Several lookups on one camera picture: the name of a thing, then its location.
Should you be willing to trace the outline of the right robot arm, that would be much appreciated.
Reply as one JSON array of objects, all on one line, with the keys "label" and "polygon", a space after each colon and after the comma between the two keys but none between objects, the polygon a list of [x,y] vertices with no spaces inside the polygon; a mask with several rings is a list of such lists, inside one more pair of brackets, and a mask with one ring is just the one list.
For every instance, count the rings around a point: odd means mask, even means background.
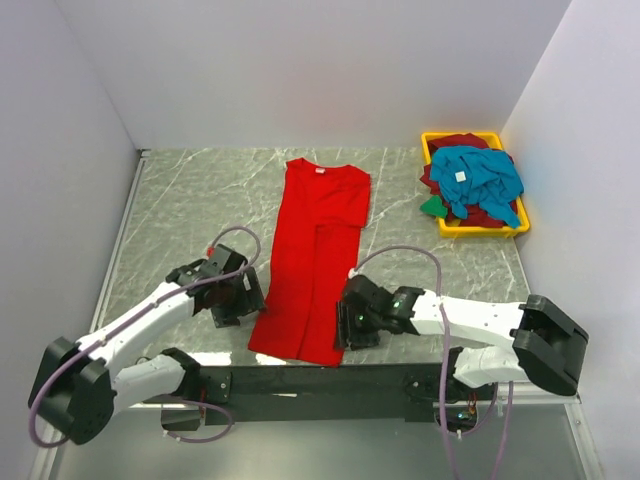
[{"label": "right robot arm", "polygon": [[496,382],[528,381],[558,396],[578,390],[588,333],[550,299],[491,303],[401,286],[394,292],[364,275],[350,278],[336,306],[336,343],[372,348],[379,334],[449,334],[476,342],[451,354],[439,374],[444,395],[460,399]]}]

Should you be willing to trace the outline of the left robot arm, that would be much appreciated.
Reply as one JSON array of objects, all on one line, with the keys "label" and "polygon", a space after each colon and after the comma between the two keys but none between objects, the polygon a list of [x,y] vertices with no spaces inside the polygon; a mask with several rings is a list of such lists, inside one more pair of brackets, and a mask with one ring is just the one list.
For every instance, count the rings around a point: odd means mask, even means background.
[{"label": "left robot arm", "polygon": [[52,449],[95,438],[122,410],[157,396],[215,411],[234,425],[232,414],[209,401],[200,364],[169,348],[137,365],[133,354],[180,322],[211,310],[237,320],[263,308],[253,258],[218,244],[207,258],[173,269],[138,305],[107,326],[71,342],[60,337],[43,354],[29,396],[31,441]]}]

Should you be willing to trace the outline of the bright red t shirt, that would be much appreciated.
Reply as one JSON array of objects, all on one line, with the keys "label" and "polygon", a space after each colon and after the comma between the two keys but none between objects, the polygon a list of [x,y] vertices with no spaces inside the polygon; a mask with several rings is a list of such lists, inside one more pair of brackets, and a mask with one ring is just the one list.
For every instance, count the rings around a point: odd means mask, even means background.
[{"label": "bright red t shirt", "polygon": [[371,177],[355,166],[321,167],[304,158],[287,163],[266,309],[253,328],[251,351],[341,364],[336,306],[358,259],[370,196]]}]

